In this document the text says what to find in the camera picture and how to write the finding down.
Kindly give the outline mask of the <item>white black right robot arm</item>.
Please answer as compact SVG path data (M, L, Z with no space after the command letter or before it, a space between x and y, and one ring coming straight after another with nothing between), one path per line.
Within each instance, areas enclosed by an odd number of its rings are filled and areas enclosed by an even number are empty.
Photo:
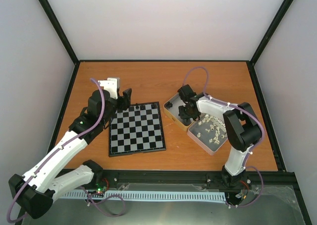
M233 104L218 100L204 92L196 94L187 84L177 91L184 106L180 106L181 119L198 120L201 114L212 115L224 122L230 153L222 167L222 183L234 187L242 178L248 157L264 139L264 127L250 104Z

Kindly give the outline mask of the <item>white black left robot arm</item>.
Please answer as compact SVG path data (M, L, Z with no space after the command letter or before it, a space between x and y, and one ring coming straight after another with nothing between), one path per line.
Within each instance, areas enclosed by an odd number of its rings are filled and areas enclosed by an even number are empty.
M95 90L87 107L82 108L60 142L32 169L9 179L13 203L33 219L38 219L67 192L86 184L99 186L103 181L103 168L92 160L64 175L59 173L106 129L116 111L130 107L131 94L132 89L128 88L115 99L107 90Z

